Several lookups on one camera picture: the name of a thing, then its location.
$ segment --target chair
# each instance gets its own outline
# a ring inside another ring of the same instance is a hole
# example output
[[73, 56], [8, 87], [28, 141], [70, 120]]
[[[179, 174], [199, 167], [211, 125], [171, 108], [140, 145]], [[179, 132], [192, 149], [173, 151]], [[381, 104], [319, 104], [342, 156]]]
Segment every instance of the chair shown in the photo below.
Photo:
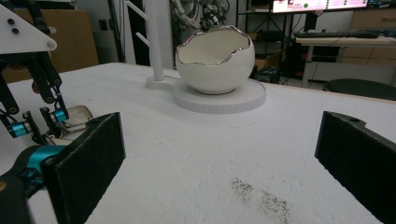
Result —
[[328, 81], [323, 90], [396, 101], [396, 87], [363, 79], [341, 78]]

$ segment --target workbench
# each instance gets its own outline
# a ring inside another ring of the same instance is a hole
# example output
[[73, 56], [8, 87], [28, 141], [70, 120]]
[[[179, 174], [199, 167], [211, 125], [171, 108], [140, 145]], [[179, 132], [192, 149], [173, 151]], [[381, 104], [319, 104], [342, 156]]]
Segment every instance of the workbench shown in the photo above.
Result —
[[[170, 77], [177, 71], [164, 70]], [[146, 88], [152, 69], [108, 63], [61, 74], [66, 106], [120, 112], [126, 159], [87, 223], [380, 223], [315, 158], [323, 111], [346, 114], [396, 142], [396, 104], [263, 84], [262, 106], [210, 115]], [[21, 112], [47, 130], [31, 80], [9, 84]], [[0, 131], [0, 173], [34, 145]], [[55, 223], [45, 190], [29, 200], [36, 223]]]

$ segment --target white table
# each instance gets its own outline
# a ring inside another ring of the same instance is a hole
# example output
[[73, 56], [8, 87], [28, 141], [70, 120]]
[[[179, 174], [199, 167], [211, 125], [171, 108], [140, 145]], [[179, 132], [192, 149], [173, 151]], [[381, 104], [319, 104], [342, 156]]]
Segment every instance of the white table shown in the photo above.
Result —
[[[375, 81], [396, 85], [396, 69], [389, 65], [351, 64], [351, 63], [318, 63], [312, 62], [314, 46], [322, 47], [365, 47], [365, 48], [396, 48], [396, 41], [391, 38], [380, 36], [376, 39], [365, 38], [296, 38], [296, 43], [308, 46], [305, 60], [302, 87], [308, 87], [308, 79], [316, 74], [326, 73], [328, 77], [358, 77], [362, 79], [373, 79]], [[378, 77], [378, 74], [391, 74], [390, 79]]]
[[[396, 142], [395, 103], [264, 84], [259, 108], [208, 115], [147, 89], [147, 77], [150, 68], [122, 63], [62, 74], [67, 106], [121, 114], [126, 160], [88, 223], [379, 223], [314, 153], [325, 110], [362, 119]], [[31, 81], [9, 87], [46, 131]], [[33, 145], [4, 128], [0, 142], [1, 174]], [[29, 204], [36, 223], [56, 222], [46, 191]]]

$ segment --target white pedestal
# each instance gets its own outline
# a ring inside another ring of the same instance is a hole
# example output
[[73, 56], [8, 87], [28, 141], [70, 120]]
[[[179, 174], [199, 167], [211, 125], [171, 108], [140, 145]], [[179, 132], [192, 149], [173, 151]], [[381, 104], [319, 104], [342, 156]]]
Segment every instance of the white pedestal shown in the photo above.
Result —
[[221, 95], [197, 92], [183, 79], [164, 77], [163, 81], [146, 80], [147, 87], [170, 91], [178, 105], [190, 111], [204, 114], [234, 114], [255, 109], [265, 101], [265, 88], [257, 81], [248, 79], [234, 91]]

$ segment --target computer monitor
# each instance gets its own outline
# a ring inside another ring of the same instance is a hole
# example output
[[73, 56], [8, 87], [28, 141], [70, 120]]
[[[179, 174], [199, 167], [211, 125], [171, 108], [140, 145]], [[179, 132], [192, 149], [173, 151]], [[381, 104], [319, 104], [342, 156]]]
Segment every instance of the computer monitor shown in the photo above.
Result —
[[309, 13], [315, 11], [342, 11], [366, 8], [368, 0], [274, 0], [272, 13]]

